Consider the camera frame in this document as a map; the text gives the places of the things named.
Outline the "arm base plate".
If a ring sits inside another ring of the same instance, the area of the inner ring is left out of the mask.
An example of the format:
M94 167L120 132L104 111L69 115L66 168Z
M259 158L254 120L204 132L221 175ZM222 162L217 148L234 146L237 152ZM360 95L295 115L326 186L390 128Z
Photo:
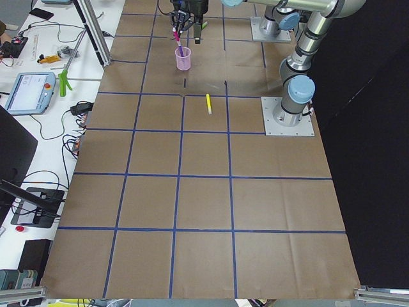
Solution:
M279 29L276 21L266 17L251 17L251 31L254 42L291 42L289 31Z
M281 106L281 97L261 97L266 136L314 137L308 107L299 114L289 114Z

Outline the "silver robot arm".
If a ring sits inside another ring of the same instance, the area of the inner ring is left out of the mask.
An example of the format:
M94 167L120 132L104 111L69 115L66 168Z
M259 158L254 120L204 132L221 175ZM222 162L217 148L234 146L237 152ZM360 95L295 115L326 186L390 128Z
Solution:
M283 97L272 111L277 124L295 127L306 115L304 108L310 103L314 81L307 77L314 55L334 19L349 17L359 11L365 1L256 1L272 8L274 21L282 29L284 19L277 16L283 10L311 12L307 25L301 32L293 53L284 59L279 73L283 84Z
M204 28L203 17L208 12L208 1L172 1L173 11L169 12L173 33L180 36L189 28L194 30L194 39L200 42ZM252 29L268 38L277 38L281 33L298 26L300 14L292 8L285 8L284 1L275 6L266 6L263 17L252 17Z

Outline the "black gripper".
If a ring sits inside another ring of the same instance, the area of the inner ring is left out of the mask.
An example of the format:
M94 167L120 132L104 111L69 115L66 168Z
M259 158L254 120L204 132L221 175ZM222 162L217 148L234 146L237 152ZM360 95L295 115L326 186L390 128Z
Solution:
M189 12L194 16L194 43L201 43L203 16L208 12L208 0L189 0ZM190 16L184 16L180 23L180 33L187 31L193 25Z
M180 19L189 18L188 1L170 0L173 5L171 12L172 32L176 35L180 34Z

